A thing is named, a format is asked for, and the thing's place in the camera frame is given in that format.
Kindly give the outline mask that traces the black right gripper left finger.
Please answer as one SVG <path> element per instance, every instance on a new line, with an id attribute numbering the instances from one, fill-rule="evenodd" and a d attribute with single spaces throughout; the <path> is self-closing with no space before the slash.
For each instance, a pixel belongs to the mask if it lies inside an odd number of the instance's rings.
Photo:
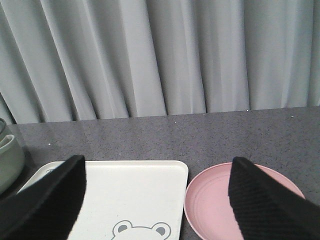
<path id="1" fill-rule="evenodd" d="M 86 192 L 83 155 L 73 155 L 36 183 L 0 203 L 2 240 L 66 240 Z"/>

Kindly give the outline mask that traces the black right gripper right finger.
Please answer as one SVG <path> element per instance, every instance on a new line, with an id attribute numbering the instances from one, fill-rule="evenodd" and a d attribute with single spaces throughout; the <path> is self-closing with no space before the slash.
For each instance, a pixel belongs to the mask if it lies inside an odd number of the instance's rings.
<path id="1" fill-rule="evenodd" d="M 234 157 L 229 202 L 245 240 L 318 240 L 320 207 L 244 157 Z"/>

